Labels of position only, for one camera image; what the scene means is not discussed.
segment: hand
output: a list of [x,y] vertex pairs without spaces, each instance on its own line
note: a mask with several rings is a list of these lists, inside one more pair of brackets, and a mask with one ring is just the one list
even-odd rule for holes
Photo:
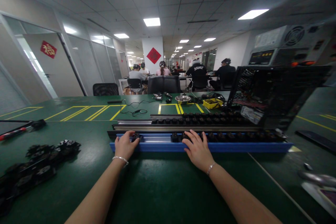
[[129,160],[129,158],[132,156],[135,147],[138,145],[140,138],[137,138],[134,142],[130,141],[130,137],[133,136],[135,131],[126,131],[125,134],[119,138],[115,139],[114,145],[115,145],[115,156],[119,156],[122,158],[125,158],[126,160]]
[[182,143],[186,144],[189,149],[184,148],[185,152],[188,154],[191,162],[201,171],[207,173],[210,165],[212,165],[215,161],[211,155],[211,152],[208,148],[208,140],[207,136],[204,132],[203,142],[200,136],[193,130],[190,132],[185,131],[185,134],[190,137],[192,143],[188,139],[183,139]]

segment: woman's left hand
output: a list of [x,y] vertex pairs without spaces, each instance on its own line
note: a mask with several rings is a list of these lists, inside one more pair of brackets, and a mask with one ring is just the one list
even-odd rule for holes
[[115,139],[115,156],[125,158],[129,160],[132,156],[135,147],[138,145],[140,138],[137,138],[134,142],[130,141],[130,137],[133,136],[135,131],[126,131],[125,134],[119,138]]

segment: red poster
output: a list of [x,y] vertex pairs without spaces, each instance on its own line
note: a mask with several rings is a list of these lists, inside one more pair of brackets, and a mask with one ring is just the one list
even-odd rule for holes
[[161,58],[161,54],[159,54],[159,52],[156,51],[153,47],[148,53],[147,58],[149,58],[149,60],[152,61],[153,64],[155,64]]
[[40,51],[53,59],[55,58],[57,49],[43,40]]

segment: fan grille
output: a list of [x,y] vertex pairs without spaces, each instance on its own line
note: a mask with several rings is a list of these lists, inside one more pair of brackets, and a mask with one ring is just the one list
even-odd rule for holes
[[297,44],[304,36],[305,31],[304,31],[303,26],[296,26],[292,30],[290,30],[286,37],[285,37],[285,43],[287,46],[293,46]]

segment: person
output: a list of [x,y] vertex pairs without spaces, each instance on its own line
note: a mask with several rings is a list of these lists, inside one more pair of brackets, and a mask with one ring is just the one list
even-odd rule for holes
[[145,66],[145,63],[144,62],[142,62],[141,64],[140,64],[140,66],[141,66],[141,69],[140,69],[140,73],[143,73],[144,75],[148,75],[149,74],[149,70],[148,70],[148,68],[146,68],[146,66]]
[[[140,65],[138,64],[134,64],[133,65],[133,71],[129,72],[129,77],[131,79],[140,79],[142,82],[142,87],[144,89],[147,88],[147,84],[145,83],[146,81],[146,76],[140,72]],[[141,92],[141,88],[138,89],[132,89],[133,92]]]
[[[134,142],[130,142],[130,137],[134,133],[135,131],[127,131],[122,137],[115,139],[116,150],[111,164],[65,224],[105,223],[119,174],[128,163],[140,141],[137,138]],[[219,194],[229,206],[238,224],[281,223],[257,198],[214,161],[204,132],[202,132],[203,141],[193,130],[190,130],[190,132],[185,131],[185,134],[190,140],[183,139],[182,143],[186,145],[184,150],[189,159],[198,169],[209,176]]]
[[330,71],[327,74],[327,80],[323,84],[324,86],[336,87],[336,54],[330,55],[330,61],[327,65],[331,66]]
[[[192,77],[195,76],[205,76],[208,75],[207,68],[201,64],[198,59],[194,59],[192,61],[192,66],[188,69],[188,71],[184,74],[184,76],[191,75]],[[195,86],[193,86],[193,82],[189,83],[187,90],[192,87],[192,91],[195,90]]]
[[221,88],[221,81],[224,81],[225,75],[228,72],[235,72],[236,68],[233,66],[230,66],[231,64],[231,59],[226,58],[222,60],[222,66],[218,68],[218,70],[212,75],[212,76],[217,76],[219,79],[217,80],[211,80],[209,81],[209,84],[215,89],[215,91],[219,91]]
[[160,61],[160,69],[156,70],[155,75],[172,75],[169,69],[166,67],[166,63],[164,61]]

